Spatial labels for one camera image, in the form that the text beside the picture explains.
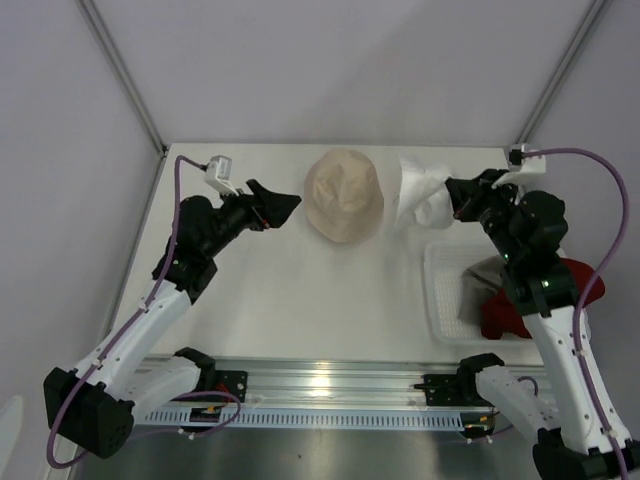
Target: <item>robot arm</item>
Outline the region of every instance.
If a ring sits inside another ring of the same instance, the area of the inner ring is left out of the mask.
[[[512,150],[511,157],[517,158],[517,153]],[[544,158],[534,158],[533,170],[543,173],[539,167]],[[531,174],[526,165],[517,170]],[[640,465],[640,444],[631,438],[613,408],[582,314],[582,349],[574,347],[573,316],[579,291],[556,253],[568,230],[564,202],[546,192],[532,191],[516,203],[518,191],[511,180],[518,183],[518,172],[487,170],[473,180],[449,179],[446,186],[454,217],[479,222],[505,259],[503,287],[536,342],[558,414],[525,390],[499,359],[487,364],[472,357],[461,362],[461,369],[474,383],[468,388],[495,405],[534,444],[534,460],[543,479],[613,478],[620,470],[611,438],[629,470]],[[588,363],[610,431],[600,422],[589,396],[579,356]]]
[[[148,413],[194,389],[213,390],[215,361],[192,349],[177,352],[152,371],[136,369],[207,288],[217,272],[214,257],[246,229],[280,228],[301,202],[295,195],[270,192],[256,180],[247,181],[252,195],[236,190],[228,182],[230,162],[214,157],[205,169],[205,181],[221,193],[220,208],[202,196],[180,203],[175,245],[170,240],[152,273],[149,292],[155,291],[153,300],[147,304],[147,296],[142,297],[124,333],[112,331],[73,369],[55,368],[44,382],[51,428],[79,379],[88,377],[71,400],[57,433],[101,458],[116,453],[136,421]],[[101,352],[106,349],[109,353],[104,357]]]

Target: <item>white table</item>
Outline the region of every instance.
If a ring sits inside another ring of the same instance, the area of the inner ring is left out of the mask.
[[[173,144],[169,150],[118,312],[121,325],[135,309],[163,254],[173,215],[177,155],[206,163],[217,154],[234,160],[231,180],[302,195],[309,168],[331,145]],[[375,164],[385,196],[378,233],[358,245],[320,235],[300,206],[280,230],[244,232],[217,258],[218,274],[188,314],[153,353],[190,346],[218,357],[457,363],[493,351],[510,365],[541,365],[533,342],[522,347],[467,347],[439,342],[425,313],[422,256],[433,239],[477,236],[479,225],[446,231],[396,233],[394,199],[400,189],[398,154],[425,164],[444,162],[461,178],[504,168],[499,149],[353,146]],[[183,166],[182,197],[217,197],[198,170]]]

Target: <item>beige bucket hat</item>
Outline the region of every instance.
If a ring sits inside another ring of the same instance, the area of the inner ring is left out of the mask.
[[[328,151],[309,170],[304,183],[307,218],[334,242],[356,242],[372,234],[384,211],[378,174],[362,152]]]

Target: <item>white plastic basket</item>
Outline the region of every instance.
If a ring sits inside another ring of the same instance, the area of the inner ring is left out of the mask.
[[[427,314],[433,333],[445,343],[518,347],[530,339],[504,334],[500,340],[482,336],[480,325],[458,319],[462,301],[462,273],[472,265],[496,255],[489,242],[437,241],[427,245],[424,253],[424,290]]]

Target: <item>white wall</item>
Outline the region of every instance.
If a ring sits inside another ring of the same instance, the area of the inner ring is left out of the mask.
[[[3,479],[30,480],[42,382],[96,342],[158,159],[73,1],[4,1],[0,65],[0,410],[26,400]]]
[[[169,142],[503,146],[589,0],[97,0]]]
[[[640,2],[613,2],[534,139],[579,146],[611,160],[631,197],[629,233],[604,274],[606,296],[591,307],[593,348],[613,402],[640,438]],[[589,159],[550,157],[541,187],[567,203],[567,252],[596,265],[620,222],[613,180]]]

